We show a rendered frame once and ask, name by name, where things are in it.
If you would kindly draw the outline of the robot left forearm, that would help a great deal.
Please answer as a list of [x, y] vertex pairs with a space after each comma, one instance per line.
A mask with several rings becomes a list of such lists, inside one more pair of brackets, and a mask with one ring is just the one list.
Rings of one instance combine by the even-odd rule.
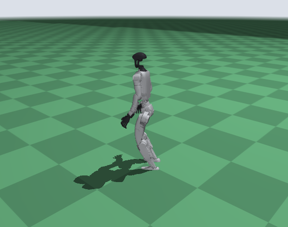
[[131, 106], [131, 108], [130, 108], [130, 111], [129, 111], [129, 115], [131, 116], [132, 114], [135, 114], [135, 112], [137, 111], [137, 107], [138, 107], [138, 105], [139, 105], [139, 102], [137, 101], [138, 100], [138, 96], [137, 96], [137, 94], [134, 94], [134, 96], [133, 96], [133, 104], [132, 104], [132, 106]]

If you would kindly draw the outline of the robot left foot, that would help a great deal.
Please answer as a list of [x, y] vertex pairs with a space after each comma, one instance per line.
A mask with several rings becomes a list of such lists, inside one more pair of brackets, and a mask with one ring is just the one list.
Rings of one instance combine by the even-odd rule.
[[155, 169], [151, 168], [151, 166], [143, 166], [141, 168], [145, 169], [145, 170], [159, 170], [159, 167], [157, 167], [157, 166], [155, 166], [155, 167], [156, 167]]

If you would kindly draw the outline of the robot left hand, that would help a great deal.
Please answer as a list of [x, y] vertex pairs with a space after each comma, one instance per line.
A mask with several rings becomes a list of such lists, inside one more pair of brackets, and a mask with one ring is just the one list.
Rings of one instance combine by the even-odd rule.
[[122, 127], [126, 128], [127, 124], [129, 123], [130, 118], [132, 118], [134, 116], [134, 114], [132, 114], [131, 116], [129, 114], [127, 114], [127, 116], [123, 117], [121, 120], [121, 125]]

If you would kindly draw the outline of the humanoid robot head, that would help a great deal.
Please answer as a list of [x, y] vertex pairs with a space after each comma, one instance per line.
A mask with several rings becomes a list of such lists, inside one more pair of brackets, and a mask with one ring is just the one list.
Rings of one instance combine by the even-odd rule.
[[[144, 72], [147, 71], [147, 70], [144, 68], [143, 65], [139, 65], [139, 62], [140, 62], [140, 61], [142, 61], [143, 59], [146, 59], [146, 58], [147, 58], [144, 53], [138, 52], [138, 53], [134, 54], [134, 55], [132, 56], [132, 58], [133, 58], [134, 61], [135, 61], [135, 67], [136, 67], [136, 68], [139, 68], [140, 71], [144, 71]], [[137, 61], [137, 64], [136, 64], [136, 61]]]

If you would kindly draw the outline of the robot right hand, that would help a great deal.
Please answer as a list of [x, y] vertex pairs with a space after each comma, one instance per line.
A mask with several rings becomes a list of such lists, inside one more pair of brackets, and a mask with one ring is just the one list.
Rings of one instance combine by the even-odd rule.
[[[138, 107], [137, 107], [137, 111], [138, 111], [138, 113], [139, 113], [139, 111], [140, 111], [140, 113], [141, 113], [141, 108], [142, 108], [142, 105], [139, 104]], [[137, 111], [136, 111], [136, 113], [137, 113]]]

